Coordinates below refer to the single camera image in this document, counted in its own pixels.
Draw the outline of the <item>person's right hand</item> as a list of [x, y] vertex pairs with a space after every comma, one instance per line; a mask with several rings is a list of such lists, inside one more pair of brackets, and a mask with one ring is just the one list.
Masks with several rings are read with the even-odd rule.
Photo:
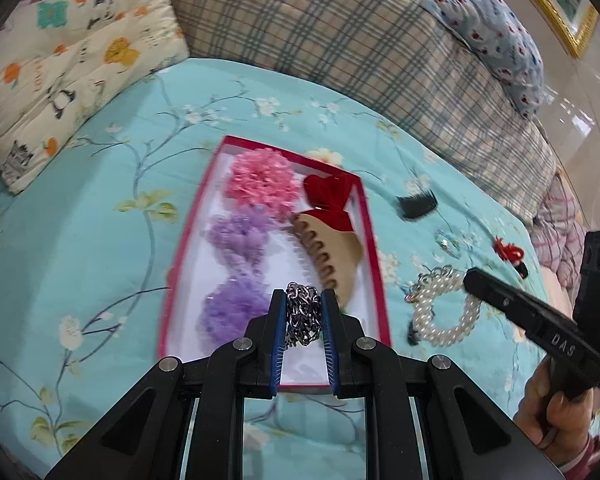
[[524, 387], [514, 422], [539, 448], [544, 439], [544, 418], [556, 434], [543, 452], [557, 467], [563, 467], [580, 458], [588, 447], [593, 400], [592, 389], [573, 400], [561, 391], [550, 393], [550, 358], [546, 356]]

